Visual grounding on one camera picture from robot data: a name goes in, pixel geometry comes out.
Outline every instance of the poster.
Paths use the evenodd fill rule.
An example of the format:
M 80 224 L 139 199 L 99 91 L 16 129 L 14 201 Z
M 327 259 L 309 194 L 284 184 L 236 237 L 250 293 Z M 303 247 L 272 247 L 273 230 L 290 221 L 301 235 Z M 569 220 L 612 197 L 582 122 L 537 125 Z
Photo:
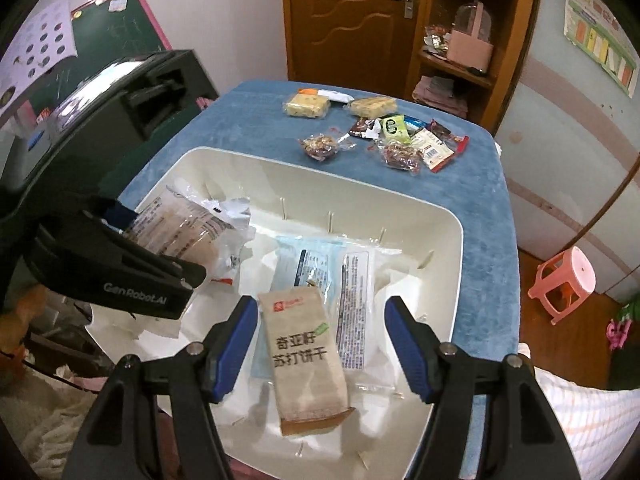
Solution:
M 640 58 L 601 0 L 565 0 L 564 35 L 634 96 Z

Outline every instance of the plaid cloth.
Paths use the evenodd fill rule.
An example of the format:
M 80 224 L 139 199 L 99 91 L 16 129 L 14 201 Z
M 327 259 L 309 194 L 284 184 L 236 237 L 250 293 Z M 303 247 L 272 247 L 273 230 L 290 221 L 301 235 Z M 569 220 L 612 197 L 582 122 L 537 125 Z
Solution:
M 583 388 L 540 368 L 536 380 L 564 430 L 582 480 L 600 480 L 640 421 L 640 390 Z

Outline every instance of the green snack package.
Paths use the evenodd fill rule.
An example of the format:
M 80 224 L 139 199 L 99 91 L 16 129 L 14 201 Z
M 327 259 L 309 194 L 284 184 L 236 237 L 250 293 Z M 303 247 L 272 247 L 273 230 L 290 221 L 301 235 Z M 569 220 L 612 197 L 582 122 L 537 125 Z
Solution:
M 380 119 L 382 123 L 382 131 L 388 140 L 396 140 L 402 144 L 410 144 L 411 137 L 404 123 L 404 115 L 391 115 Z

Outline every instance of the brown snack package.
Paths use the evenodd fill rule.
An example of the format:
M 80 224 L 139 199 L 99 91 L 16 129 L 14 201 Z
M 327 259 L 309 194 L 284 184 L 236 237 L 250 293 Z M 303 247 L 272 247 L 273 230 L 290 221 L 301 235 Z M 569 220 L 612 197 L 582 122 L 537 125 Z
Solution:
M 353 408 L 319 291 L 296 286 L 258 299 L 273 359 L 282 434 L 338 426 Z

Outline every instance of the blue table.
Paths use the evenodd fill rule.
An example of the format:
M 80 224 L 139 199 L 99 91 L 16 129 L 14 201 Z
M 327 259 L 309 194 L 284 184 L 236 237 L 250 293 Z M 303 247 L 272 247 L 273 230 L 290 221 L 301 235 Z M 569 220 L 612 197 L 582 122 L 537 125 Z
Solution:
M 342 131 L 355 118 L 334 105 L 323 120 L 291 118 L 282 103 L 298 88 L 296 82 L 249 81 L 215 101 L 145 166 L 120 200 L 133 208 L 181 156 L 210 146 L 263 156 L 338 174 L 402 192 L 449 209 L 462 223 L 464 246 L 460 299 L 453 342 L 471 355 L 501 360 L 515 352 L 520 323 L 518 253 L 511 205 L 500 160 L 491 135 L 476 124 L 425 106 L 400 101 L 399 112 L 430 121 L 470 137 L 460 158 L 437 174 L 426 168 L 418 176 L 386 168 L 364 149 L 349 156 L 317 162 L 303 153 L 296 139 L 337 126 Z M 367 92 L 335 88 L 354 97 Z M 483 399 L 476 399 L 462 476 L 473 474 L 479 457 Z

